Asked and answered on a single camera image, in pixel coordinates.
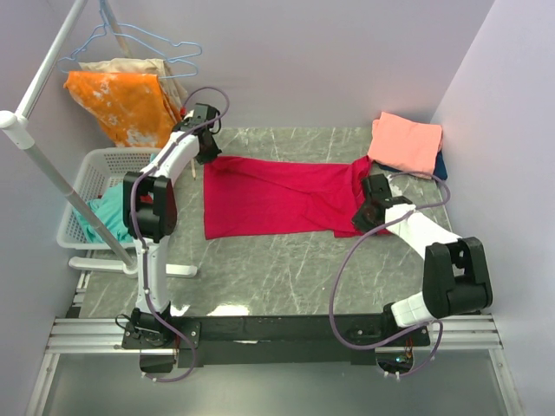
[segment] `red fabric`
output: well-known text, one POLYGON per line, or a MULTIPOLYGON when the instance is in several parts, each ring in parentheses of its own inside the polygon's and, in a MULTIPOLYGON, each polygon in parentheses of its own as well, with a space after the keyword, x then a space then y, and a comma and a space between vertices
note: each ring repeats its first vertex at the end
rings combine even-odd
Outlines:
POLYGON ((221 156, 205 165, 206 239, 307 231, 360 235, 368 156, 350 165, 270 162, 221 156))

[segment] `blue hanger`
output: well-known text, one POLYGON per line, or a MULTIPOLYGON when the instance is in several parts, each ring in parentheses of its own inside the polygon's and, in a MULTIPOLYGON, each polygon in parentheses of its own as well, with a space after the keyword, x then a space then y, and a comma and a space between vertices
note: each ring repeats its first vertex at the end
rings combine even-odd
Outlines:
POLYGON ((127 23, 118 23, 118 25, 119 25, 120 27, 138 30, 139 32, 141 32, 141 33, 143 33, 143 34, 145 34, 145 35, 154 37, 154 38, 159 39, 159 40, 161 40, 161 41, 163 41, 163 42, 167 42, 167 43, 169 43, 171 46, 173 46, 173 47, 175 47, 175 48, 178 48, 179 46, 182 46, 182 45, 191 45, 191 46, 195 46, 195 47, 197 47, 197 48, 199 49, 198 52, 195 52, 195 53, 192 53, 192 54, 189 54, 189 55, 181 55, 181 56, 167 57, 165 54, 163 54, 163 53, 160 52, 159 50, 153 48, 152 46, 148 45, 147 43, 144 43, 142 40, 137 39, 137 38, 134 37, 134 36, 127 35, 127 34, 125 34, 125 33, 115 33, 115 32, 112 30, 112 27, 108 24, 108 20, 107 20, 107 18, 106 18, 106 15, 105 15, 104 10, 102 9, 102 7, 100 7, 100 9, 99 9, 99 13, 100 13, 100 15, 101 15, 102 24, 99 24, 98 26, 96 26, 96 27, 93 29, 93 33, 91 33, 91 35, 88 37, 87 41, 86 41, 80 48, 77 48, 77 49, 74 50, 71 54, 69 54, 69 56, 65 56, 65 57, 63 57, 63 58, 60 58, 60 59, 56 62, 56 66, 57 66, 58 69, 59 69, 60 71, 62 71, 64 74, 67 74, 68 71, 66 71, 66 70, 60 68, 60 66, 59 66, 60 62, 62 62, 62 61, 77 62, 77 57, 78 57, 78 55, 79 55, 81 52, 86 51, 88 45, 89 45, 94 39, 96 39, 97 37, 103 37, 103 36, 107 35, 107 34, 108 34, 108 30, 109 30, 109 32, 110 32, 112 35, 114 35, 114 36, 126 37, 127 39, 131 39, 131 40, 134 40, 134 41, 140 43, 140 44, 141 44, 142 46, 144 46, 145 48, 150 49, 150 50, 152 50, 155 54, 159 55, 159 56, 160 56, 162 59, 164 59, 166 62, 169 62, 169 63, 182 62, 182 63, 185 63, 185 64, 187 64, 187 65, 191 65, 191 66, 193 67, 193 72, 190 73, 190 74, 172 75, 172 76, 161 76, 160 79, 181 78, 181 77, 185 77, 185 76, 194 76, 194 75, 196 75, 196 74, 199 73, 199 68, 197 67, 197 65, 195 65, 193 62, 190 62, 190 61, 187 60, 187 58, 192 58, 192 57, 194 57, 194 56, 202 55, 202 47, 201 47, 198 43, 195 43, 195 42, 179 42, 179 43, 174 43, 174 42, 170 41, 169 39, 166 39, 165 37, 155 35, 154 33, 148 32, 147 30, 144 30, 144 29, 142 29, 142 28, 140 28, 140 27, 138 27, 138 26, 134 26, 134 25, 132 25, 132 24, 127 24, 127 23))

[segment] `orange cloth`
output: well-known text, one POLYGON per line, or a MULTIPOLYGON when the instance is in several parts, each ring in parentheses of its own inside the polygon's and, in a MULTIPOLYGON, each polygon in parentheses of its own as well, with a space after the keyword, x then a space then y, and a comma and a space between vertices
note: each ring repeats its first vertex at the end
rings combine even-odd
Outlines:
POLYGON ((157 75, 71 71, 63 86, 117 146, 163 147, 180 120, 157 75))
POLYGON ((368 156, 400 171, 433 173, 441 150, 441 126, 421 124, 382 112, 372 123, 368 156))

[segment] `clothes hanger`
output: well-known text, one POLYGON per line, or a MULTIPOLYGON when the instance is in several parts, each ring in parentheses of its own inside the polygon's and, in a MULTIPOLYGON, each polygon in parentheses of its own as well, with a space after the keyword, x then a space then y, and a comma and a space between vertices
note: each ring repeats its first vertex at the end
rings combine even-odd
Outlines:
POLYGON ((116 37, 131 39, 131 40, 141 44, 145 48, 151 50, 152 52, 154 52, 155 54, 160 56, 164 61, 166 61, 168 63, 181 62, 181 63, 185 63, 186 65, 190 65, 190 66, 193 67, 193 71, 191 73, 181 74, 181 75, 172 75, 172 76, 161 76, 160 79, 182 78, 182 77, 186 77, 186 76, 194 76, 194 75, 199 73, 199 68, 197 67, 197 65, 194 64, 193 62, 187 60, 187 58, 192 58, 192 57, 195 57, 195 56, 202 55, 202 47, 198 43, 196 43, 196 42, 177 42, 177 43, 175 43, 175 42, 170 41, 169 39, 166 39, 165 37, 162 37, 162 36, 156 35, 154 33, 151 33, 149 31, 144 30, 144 29, 142 29, 138 26, 135 26, 133 24, 117 23, 118 26, 120 26, 120 27, 138 30, 140 33, 142 33, 144 35, 147 35, 147 36, 151 36, 151 37, 153 37, 155 39, 158 39, 158 40, 161 40, 163 42, 166 42, 174 48, 178 48, 178 47, 183 46, 183 45, 194 46, 194 47, 198 48, 197 52, 194 52, 194 53, 191 53, 191 54, 188 54, 188 55, 168 57, 163 52, 160 52, 156 48, 150 46, 149 44, 147 44, 146 42, 143 42, 141 39, 138 39, 135 36, 131 36, 131 35, 128 35, 128 34, 125 34, 125 33, 114 32, 114 30, 112 29, 112 27, 108 23, 108 17, 106 16, 106 11, 105 10, 107 10, 106 2, 105 2, 105 0, 100 0, 99 13, 101 15, 102 24, 99 24, 98 26, 96 26, 93 29, 93 33, 91 33, 91 35, 88 37, 87 41, 80 48, 75 49, 73 52, 71 52, 71 54, 69 54, 69 56, 65 56, 63 58, 60 58, 56 62, 56 66, 61 72, 63 72, 64 74, 68 73, 68 71, 66 71, 66 70, 64 70, 63 68, 60 67, 61 62, 64 62, 64 61, 77 62, 77 58, 78 58, 79 54, 82 53, 82 52, 85 52, 87 50, 88 45, 94 39, 99 38, 99 37, 104 37, 109 32, 109 33, 111 33, 112 35, 114 35, 116 37))

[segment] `orange tie-dye fabric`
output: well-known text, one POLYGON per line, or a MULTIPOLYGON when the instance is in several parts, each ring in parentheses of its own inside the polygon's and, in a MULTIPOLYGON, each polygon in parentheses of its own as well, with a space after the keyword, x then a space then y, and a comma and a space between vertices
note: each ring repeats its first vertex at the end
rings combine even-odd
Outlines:
POLYGON ((63 86, 117 146, 162 148, 180 121, 157 75, 71 71, 63 86))

